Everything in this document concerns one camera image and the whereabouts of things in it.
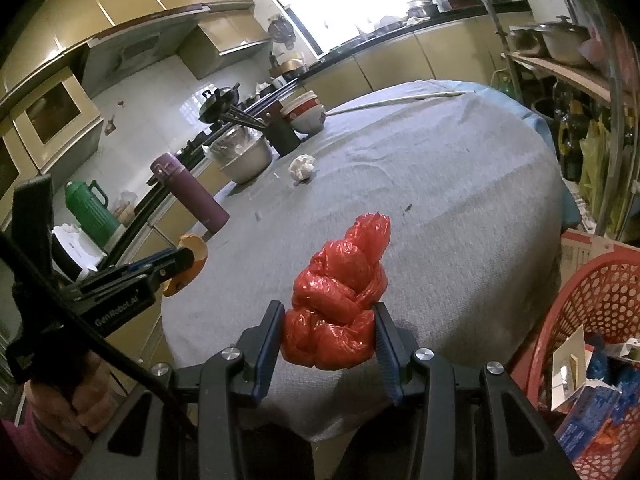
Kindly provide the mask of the pink sleeve forearm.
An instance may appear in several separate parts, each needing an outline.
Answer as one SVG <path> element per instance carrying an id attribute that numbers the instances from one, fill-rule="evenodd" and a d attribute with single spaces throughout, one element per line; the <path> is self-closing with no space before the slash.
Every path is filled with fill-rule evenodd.
<path id="1" fill-rule="evenodd" d="M 2 419 L 2 479 L 70 479 L 81 461 L 81 452 L 42 426 L 31 410 L 18 426 Z"/>

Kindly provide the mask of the person's left hand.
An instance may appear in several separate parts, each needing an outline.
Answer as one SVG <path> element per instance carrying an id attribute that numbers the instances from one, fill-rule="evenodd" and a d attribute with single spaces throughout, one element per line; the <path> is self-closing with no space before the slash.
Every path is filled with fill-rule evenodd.
<path id="1" fill-rule="evenodd" d="M 84 377 L 72 380 L 70 396 L 31 380 L 25 396 L 35 418 L 67 441 L 78 431 L 98 434 L 117 410 L 110 369 L 94 352 L 87 354 Z"/>

